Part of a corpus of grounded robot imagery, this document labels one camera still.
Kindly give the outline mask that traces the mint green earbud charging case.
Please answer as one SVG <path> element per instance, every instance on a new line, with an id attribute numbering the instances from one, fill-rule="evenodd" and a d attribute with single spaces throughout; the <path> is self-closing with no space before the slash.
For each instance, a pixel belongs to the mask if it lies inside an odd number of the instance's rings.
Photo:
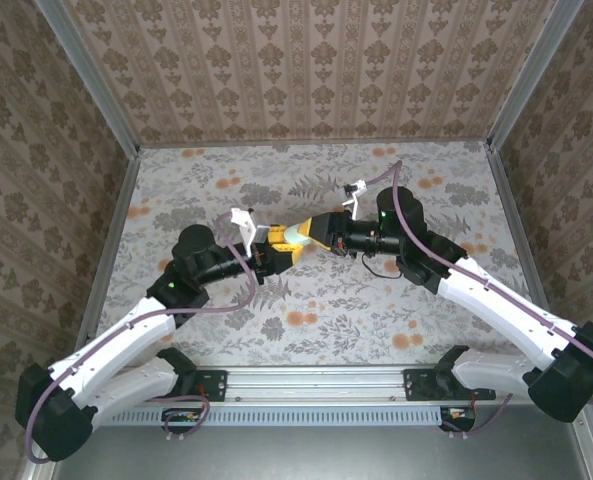
<path id="1" fill-rule="evenodd" d="M 290 245 L 306 246 L 311 243 L 311 239 L 307 235 L 300 233 L 301 225 L 295 224 L 287 227 L 284 231 L 284 243 Z"/>

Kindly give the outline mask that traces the floral patterned table cover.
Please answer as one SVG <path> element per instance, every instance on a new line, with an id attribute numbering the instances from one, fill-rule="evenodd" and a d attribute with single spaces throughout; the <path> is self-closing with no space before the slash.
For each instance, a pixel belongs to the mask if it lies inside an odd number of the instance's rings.
<path id="1" fill-rule="evenodd" d="M 359 215 L 372 220 L 395 163 L 431 230 L 528 294 L 483 143 L 152 149 L 140 153 L 99 329 L 131 310 L 164 271 L 183 228 L 211 225 L 233 207 L 291 225 L 340 211 L 344 186 L 359 179 L 370 182 Z M 213 311 L 162 340 L 200 365 L 431 363 L 456 344 L 515 350 L 466 309 L 400 278 L 390 256 L 337 257 L 310 245 L 255 292 L 237 277 L 208 293 Z"/>

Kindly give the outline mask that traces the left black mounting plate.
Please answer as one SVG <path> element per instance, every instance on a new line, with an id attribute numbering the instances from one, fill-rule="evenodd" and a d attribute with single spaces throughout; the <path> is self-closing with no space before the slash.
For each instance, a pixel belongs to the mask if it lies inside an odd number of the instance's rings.
<path id="1" fill-rule="evenodd" d="M 193 370 L 179 375 L 166 398 L 201 396 L 209 402 L 224 402 L 227 392 L 226 370 Z"/>

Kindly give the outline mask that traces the black mounting plate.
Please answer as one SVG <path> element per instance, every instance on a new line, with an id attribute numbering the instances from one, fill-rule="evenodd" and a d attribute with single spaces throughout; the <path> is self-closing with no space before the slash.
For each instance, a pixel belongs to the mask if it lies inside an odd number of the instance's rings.
<path id="1" fill-rule="evenodd" d="M 179 375 L 166 398 L 201 396 L 209 402 L 224 402 L 227 392 L 226 370 L 193 370 Z"/>
<path id="2" fill-rule="evenodd" d="M 408 401 L 487 401 L 496 399 L 494 390 L 466 388 L 450 371 L 437 371 L 434 368 L 406 369 L 403 371 L 403 381 Z"/>

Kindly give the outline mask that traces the controller board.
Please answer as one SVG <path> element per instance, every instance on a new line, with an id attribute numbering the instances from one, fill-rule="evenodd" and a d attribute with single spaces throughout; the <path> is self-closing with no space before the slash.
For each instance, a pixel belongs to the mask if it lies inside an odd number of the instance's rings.
<path id="1" fill-rule="evenodd" d="M 168 434 L 185 435 L 200 423 L 203 413 L 203 407 L 165 409 L 161 414 L 162 428 Z"/>
<path id="2" fill-rule="evenodd" d="M 474 428 L 476 414 L 470 407 L 441 407 L 440 419 L 439 428 L 445 432 L 469 432 Z"/>

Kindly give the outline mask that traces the right controller board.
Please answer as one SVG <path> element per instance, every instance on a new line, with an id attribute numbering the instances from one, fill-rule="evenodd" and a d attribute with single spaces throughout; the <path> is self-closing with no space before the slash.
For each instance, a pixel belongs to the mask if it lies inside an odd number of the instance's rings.
<path id="1" fill-rule="evenodd" d="M 474 428 L 476 414 L 470 407 L 441 407 L 440 419 L 439 428 L 445 432 L 469 432 Z"/>

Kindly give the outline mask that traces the grey metal sheet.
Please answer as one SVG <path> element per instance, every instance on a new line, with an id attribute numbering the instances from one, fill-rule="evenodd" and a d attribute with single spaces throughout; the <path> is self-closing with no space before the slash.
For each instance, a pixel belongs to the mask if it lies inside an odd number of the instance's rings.
<path id="1" fill-rule="evenodd" d="M 573 425 L 511 405 L 462 437 L 436 427 L 205 427 L 168 440 L 105 427 L 22 480 L 593 480 L 593 411 Z"/>

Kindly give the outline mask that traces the aluminium back edge rail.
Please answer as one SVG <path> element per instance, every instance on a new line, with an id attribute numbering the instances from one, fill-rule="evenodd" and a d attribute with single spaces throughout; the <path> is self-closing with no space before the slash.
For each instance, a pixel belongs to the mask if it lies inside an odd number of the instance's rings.
<path id="1" fill-rule="evenodd" d="M 376 145 L 393 144 L 408 145 L 416 143 L 457 143 L 457 142 L 477 142 L 488 145 L 486 138 L 370 138 L 370 139 L 287 139 L 287 140 L 243 140 L 243 141 L 203 141 L 203 142 L 184 142 L 184 143 L 142 143 L 140 150 L 160 150 L 160 149 L 183 149 L 183 148 L 234 148 L 234 147 L 283 147 L 300 145 Z"/>

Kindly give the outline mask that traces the left aluminium table edge rail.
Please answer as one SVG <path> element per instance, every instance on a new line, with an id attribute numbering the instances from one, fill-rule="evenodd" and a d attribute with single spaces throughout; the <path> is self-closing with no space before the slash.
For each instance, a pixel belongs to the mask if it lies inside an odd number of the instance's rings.
<path id="1" fill-rule="evenodd" d="M 75 350 L 83 347 L 88 340 L 95 336 L 96 329 L 99 325 L 120 245 L 122 231 L 127 219 L 131 198 L 135 190 L 139 167 L 140 159 L 138 157 L 131 159 L 127 164 L 125 177 L 117 197 L 105 245 L 103 247 L 86 309 L 80 324 L 79 333 L 75 343 Z"/>

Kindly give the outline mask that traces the aluminium table edge rail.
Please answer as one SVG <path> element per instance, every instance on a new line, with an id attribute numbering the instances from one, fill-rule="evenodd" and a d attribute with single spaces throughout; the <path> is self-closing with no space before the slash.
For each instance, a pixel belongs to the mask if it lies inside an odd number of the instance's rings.
<path id="1" fill-rule="evenodd" d="M 75 350 L 83 347 L 88 340 L 95 336 L 96 329 L 99 325 L 120 245 L 122 231 L 127 219 L 131 198 L 135 190 L 139 167 L 140 159 L 138 157 L 131 159 L 127 164 L 125 177 L 117 197 L 105 245 L 103 247 L 86 309 L 80 324 L 79 333 L 75 343 Z"/>
<path id="2" fill-rule="evenodd" d="M 528 238 L 521 221 L 519 210 L 517 208 L 502 159 L 499 153 L 487 143 L 484 143 L 484 147 L 490 169 L 496 183 L 497 191 L 507 218 L 508 226 L 512 234 L 517 255 L 522 266 L 528 292 L 533 303 L 549 311 L 549 302 L 540 280 L 536 263 L 530 249 Z"/>

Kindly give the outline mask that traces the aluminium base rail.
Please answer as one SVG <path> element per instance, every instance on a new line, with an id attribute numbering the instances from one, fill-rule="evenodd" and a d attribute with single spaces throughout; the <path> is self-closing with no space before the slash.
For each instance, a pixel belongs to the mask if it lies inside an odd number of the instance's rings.
<path id="1" fill-rule="evenodd" d="M 457 370 L 455 378 L 466 388 L 489 389 L 495 400 L 408 401 L 403 371 L 434 368 L 429 365 L 385 366 L 269 366 L 269 367 L 200 367 L 198 370 L 228 372 L 225 403 L 262 406 L 332 406 L 332 405 L 467 405 L 490 404 L 505 394 L 527 396 L 527 387 L 517 373 L 507 368 L 498 371 L 480 365 Z"/>

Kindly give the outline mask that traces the right aluminium table edge rail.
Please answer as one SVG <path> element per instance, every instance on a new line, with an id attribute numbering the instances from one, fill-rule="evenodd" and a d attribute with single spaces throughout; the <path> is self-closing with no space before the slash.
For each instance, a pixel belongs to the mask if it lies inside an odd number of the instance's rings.
<path id="1" fill-rule="evenodd" d="M 512 234 L 517 255 L 522 266 L 528 292 L 533 303 L 549 311 L 549 302 L 540 280 L 536 263 L 530 249 L 528 238 L 521 221 L 519 210 L 517 208 L 502 159 L 499 153 L 487 143 L 484 143 L 484 147 L 490 169 L 496 183 L 497 191 L 507 218 L 508 226 Z"/>

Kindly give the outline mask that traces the right aluminium frame post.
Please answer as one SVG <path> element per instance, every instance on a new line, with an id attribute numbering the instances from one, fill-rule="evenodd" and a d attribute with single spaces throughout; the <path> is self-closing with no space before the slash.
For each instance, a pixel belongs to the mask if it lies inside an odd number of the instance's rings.
<path id="1" fill-rule="evenodd" d="M 583 3 L 556 0 L 487 136 L 493 152 L 499 152 L 505 143 Z"/>

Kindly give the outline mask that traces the aluminium frame post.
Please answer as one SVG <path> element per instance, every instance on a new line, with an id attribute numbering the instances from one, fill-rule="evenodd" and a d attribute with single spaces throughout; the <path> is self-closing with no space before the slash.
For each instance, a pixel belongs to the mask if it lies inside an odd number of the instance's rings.
<path id="1" fill-rule="evenodd" d="M 499 152 L 505 143 L 583 3 L 556 0 L 487 136 L 493 152 Z"/>
<path id="2" fill-rule="evenodd" d="M 69 15 L 65 1 L 35 1 L 127 159 L 134 161 L 138 157 L 140 142 L 129 125 L 117 95 L 111 91 L 102 74 L 100 61 L 93 58 L 83 35 Z"/>

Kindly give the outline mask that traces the left aluminium frame post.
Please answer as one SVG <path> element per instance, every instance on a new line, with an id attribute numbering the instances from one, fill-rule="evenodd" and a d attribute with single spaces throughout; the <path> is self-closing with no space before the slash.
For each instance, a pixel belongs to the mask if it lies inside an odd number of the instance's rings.
<path id="1" fill-rule="evenodd" d="M 100 61 L 93 58 L 83 35 L 69 15 L 65 1 L 35 1 L 127 159 L 134 161 L 138 157 L 140 142 L 129 125 L 117 95 L 111 91 L 102 74 Z"/>

